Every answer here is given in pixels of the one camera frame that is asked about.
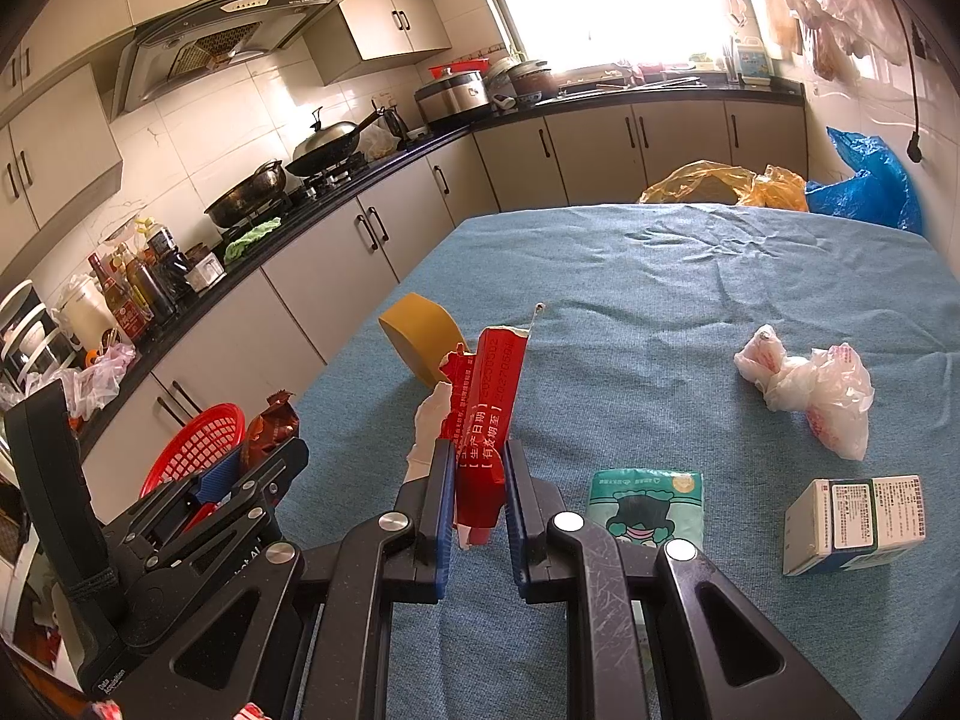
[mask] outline rice cooker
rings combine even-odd
[[[490,98],[479,71],[443,74],[414,93],[416,107],[426,124],[457,125],[472,122],[490,112]]]

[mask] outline yellow plastic bag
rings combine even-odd
[[[691,162],[658,184],[654,184],[642,196],[642,203],[659,202],[724,202],[716,191],[701,191],[691,197],[704,180],[715,184],[722,182],[736,195],[736,205],[754,205],[760,208],[782,208],[786,211],[808,211],[806,207],[806,182],[786,167],[769,165],[765,175],[757,175],[745,167],[731,167],[719,162]]]

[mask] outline blue tablecloth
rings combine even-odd
[[[525,211],[464,223],[383,307],[408,292],[469,340],[544,301],[512,423],[534,474],[583,511],[598,469],[702,471],[712,560],[865,718],[906,706],[960,618],[960,286],[923,238],[754,208]],[[860,353],[877,389],[862,464],[737,374],[765,322],[793,354]],[[280,507],[290,538],[334,541],[390,508],[426,394],[371,317],[299,401],[311,464]],[[923,478],[925,544],[891,566],[781,576],[784,511],[811,479],[902,473]],[[517,597],[502,525],[454,553],[445,603],[395,613],[389,716],[564,717],[563,610]]]

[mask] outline black cable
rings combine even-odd
[[[906,155],[913,162],[919,163],[923,160],[923,151],[920,151],[920,100],[917,98],[917,70],[913,66],[913,50],[910,49],[910,36],[906,31],[904,17],[899,12],[899,5],[896,0],[890,0],[896,10],[896,18],[901,23],[901,29],[904,30],[904,42],[906,42],[906,55],[910,60],[910,83],[913,84],[913,136],[910,138],[910,145],[906,148]]]

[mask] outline range hood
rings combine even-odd
[[[339,0],[206,0],[138,26],[120,57],[113,117],[289,45]]]

